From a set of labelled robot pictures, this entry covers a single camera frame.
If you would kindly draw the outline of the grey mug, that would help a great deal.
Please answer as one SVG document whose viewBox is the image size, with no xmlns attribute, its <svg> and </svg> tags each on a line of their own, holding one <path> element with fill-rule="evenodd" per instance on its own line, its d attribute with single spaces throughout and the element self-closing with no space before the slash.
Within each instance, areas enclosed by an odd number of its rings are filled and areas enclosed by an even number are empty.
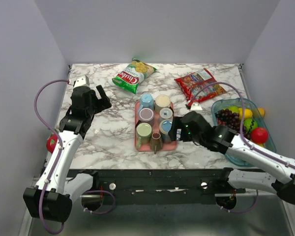
<svg viewBox="0 0 295 236">
<path fill-rule="evenodd" d="M 161 123 L 163 120 L 173 120 L 173 114 L 172 108 L 162 108 L 159 112 L 158 122 Z"/>
</svg>

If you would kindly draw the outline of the blue glazed mug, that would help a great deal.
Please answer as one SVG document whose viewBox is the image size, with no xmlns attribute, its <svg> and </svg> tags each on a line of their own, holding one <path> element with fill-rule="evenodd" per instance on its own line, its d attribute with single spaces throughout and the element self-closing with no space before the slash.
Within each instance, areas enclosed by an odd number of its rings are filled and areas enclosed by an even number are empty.
<svg viewBox="0 0 295 236">
<path fill-rule="evenodd" d="M 169 144 L 171 143 L 171 138 L 169 137 L 169 131 L 172 128 L 172 121 L 170 119 L 165 119 L 159 124 L 159 132 L 161 134 L 161 138 L 163 143 Z"/>
</svg>

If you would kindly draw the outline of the green mug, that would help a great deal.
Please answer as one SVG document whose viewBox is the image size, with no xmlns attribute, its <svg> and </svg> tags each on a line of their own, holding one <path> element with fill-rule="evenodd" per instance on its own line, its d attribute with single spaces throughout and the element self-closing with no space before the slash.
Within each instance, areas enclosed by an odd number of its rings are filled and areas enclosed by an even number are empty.
<svg viewBox="0 0 295 236">
<path fill-rule="evenodd" d="M 136 127 L 136 149 L 139 149 L 142 145 L 146 145 L 150 142 L 152 136 L 152 126 L 146 122 L 141 122 Z"/>
</svg>

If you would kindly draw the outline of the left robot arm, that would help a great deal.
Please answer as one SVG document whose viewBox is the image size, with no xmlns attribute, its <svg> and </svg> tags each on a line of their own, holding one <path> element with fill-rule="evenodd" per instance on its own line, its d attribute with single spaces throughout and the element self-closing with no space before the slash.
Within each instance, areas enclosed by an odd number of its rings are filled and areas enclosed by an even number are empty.
<svg viewBox="0 0 295 236">
<path fill-rule="evenodd" d="M 94 174 L 80 173 L 67 181 L 73 157 L 82 144 L 94 116 L 112 105 L 103 87 L 95 90 L 89 86 L 77 86 L 71 94 L 71 106 L 59 122 L 58 140 L 45 171 L 35 187 L 26 188 L 23 199 L 30 215 L 45 222 L 64 223 L 73 203 L 87 192 L 99 189 Z"/>
</svg>

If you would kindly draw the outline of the brown mug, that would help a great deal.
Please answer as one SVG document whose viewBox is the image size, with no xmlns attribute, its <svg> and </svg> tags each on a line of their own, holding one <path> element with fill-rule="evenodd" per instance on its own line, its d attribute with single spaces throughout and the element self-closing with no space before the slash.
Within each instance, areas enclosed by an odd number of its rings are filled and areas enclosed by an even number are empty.
<svg viewBox="0 0 295 236">
<path fill-rule="evenodd" d="M 153 132 L 150 140 L 150 147 L 154 154 L 160 151 L 163 147 L 161 134 L 158 132 Z"/>
</svg>

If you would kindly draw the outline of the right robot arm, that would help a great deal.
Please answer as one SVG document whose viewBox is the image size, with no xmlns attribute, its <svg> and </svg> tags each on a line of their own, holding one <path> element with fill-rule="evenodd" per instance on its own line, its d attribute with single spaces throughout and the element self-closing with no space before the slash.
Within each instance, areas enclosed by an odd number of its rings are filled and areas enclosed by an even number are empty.
<svg viewBox="0 0 295 236">
<path fill-rule="evenodd" d="M 295 159 L 256 145 L 226 126 L 211 126 L 195 111 L 173 119 L 168 132 L 172 141 L 176 140 L 178 129 L 184 142 L 193 142 L 210 151 L 238 157 L 261 169 L 260 172 L 230 170 L 228 176 L 217 179 L 219 191 L 226 193 L 233 188 L 262 190 L 295 205 Z"/>
</svg>

